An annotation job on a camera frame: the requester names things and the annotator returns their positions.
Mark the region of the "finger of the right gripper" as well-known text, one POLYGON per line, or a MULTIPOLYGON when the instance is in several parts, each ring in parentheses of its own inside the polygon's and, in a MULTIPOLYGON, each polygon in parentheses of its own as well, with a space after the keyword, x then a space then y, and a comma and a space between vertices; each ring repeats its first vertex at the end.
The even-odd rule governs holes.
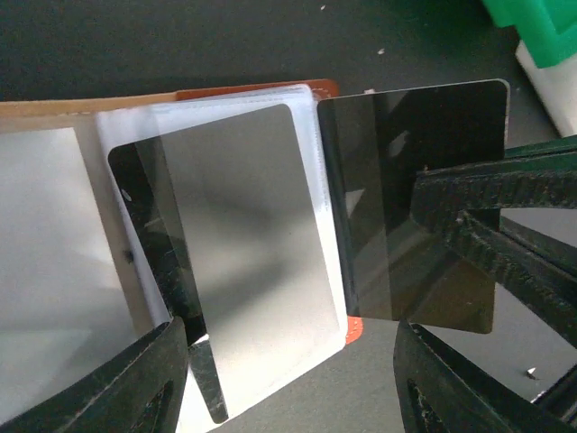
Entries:
POLYGON ((576 249, 501 216, 576 207, 576 153, 547 152, 417 176, 411 218, 576 343, 576 249))

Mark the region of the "brown leather card holder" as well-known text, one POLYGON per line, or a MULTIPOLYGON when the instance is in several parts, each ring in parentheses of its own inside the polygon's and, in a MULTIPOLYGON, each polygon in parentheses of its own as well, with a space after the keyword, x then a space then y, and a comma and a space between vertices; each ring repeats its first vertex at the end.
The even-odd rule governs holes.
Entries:
POLYGON ((1 105, 1 429, 208 432, 341 351, 327 78, 1 105))

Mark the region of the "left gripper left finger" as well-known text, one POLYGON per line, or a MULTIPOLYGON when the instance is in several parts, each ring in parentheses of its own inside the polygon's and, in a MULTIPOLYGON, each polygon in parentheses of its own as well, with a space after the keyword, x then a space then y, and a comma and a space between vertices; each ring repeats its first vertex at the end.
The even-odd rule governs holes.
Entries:
POLYGON ((174 432, 187 375, 185 328, 173 318, 1 430, 174 432))

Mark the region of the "black credit card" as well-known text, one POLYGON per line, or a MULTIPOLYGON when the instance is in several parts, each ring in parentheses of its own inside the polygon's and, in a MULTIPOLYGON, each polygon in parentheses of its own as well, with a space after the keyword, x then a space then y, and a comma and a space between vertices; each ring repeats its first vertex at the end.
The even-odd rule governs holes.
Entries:
POLYGON ((410 216, 416 175, 496 161, 508 83, 488 79, 319 102, 347 314, 488 334, 495 285, 410 216))
POLYGON ((344 347, 313 99, 163 104, 97 124, 147 296, 186 327, 182 430, 215 428, 344 347))

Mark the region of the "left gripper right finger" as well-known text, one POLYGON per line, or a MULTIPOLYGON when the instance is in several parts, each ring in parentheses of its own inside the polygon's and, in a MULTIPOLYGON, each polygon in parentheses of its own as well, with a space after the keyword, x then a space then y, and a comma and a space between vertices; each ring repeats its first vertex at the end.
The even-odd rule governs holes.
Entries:
POLYGON ((576 372, 530 402, 443 340, 401 321, 393 356, 406 432, 574 432, 576 372))

